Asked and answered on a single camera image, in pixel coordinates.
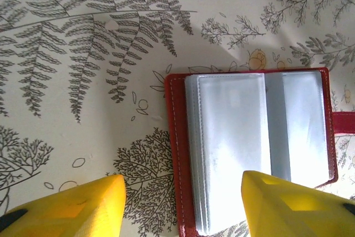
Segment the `red leather card holder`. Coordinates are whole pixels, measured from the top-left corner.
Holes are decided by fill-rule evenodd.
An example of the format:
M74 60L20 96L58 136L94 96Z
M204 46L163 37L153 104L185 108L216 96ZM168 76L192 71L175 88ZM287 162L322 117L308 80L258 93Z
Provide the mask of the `red leather card holder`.
M180 237L245 220L242 173L311 188L338 180L336 134L355 112L332 109L327 68L175 73L165 78Z

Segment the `floral patterned table cover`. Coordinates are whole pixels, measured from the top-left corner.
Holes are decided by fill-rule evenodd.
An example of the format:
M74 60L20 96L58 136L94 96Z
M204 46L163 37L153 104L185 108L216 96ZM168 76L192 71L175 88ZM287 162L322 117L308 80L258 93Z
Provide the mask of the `floral patterned table cover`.
M0 0L0 216L122 174L121 237L179 237L165 78L297 67L355 112L355 0Z

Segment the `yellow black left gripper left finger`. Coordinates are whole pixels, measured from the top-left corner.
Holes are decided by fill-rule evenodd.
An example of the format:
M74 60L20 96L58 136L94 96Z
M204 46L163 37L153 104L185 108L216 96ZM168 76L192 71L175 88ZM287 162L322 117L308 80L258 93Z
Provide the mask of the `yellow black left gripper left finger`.
M20 205L0 216L0 237L120 237L122 175L110 175Z

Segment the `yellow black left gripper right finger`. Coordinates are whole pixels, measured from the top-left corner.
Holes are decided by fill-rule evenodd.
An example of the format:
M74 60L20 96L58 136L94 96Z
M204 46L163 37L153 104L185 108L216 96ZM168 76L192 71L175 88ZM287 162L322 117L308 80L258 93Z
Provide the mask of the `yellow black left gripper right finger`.
M251 237L355 237L355 201L257 171L241 195Z

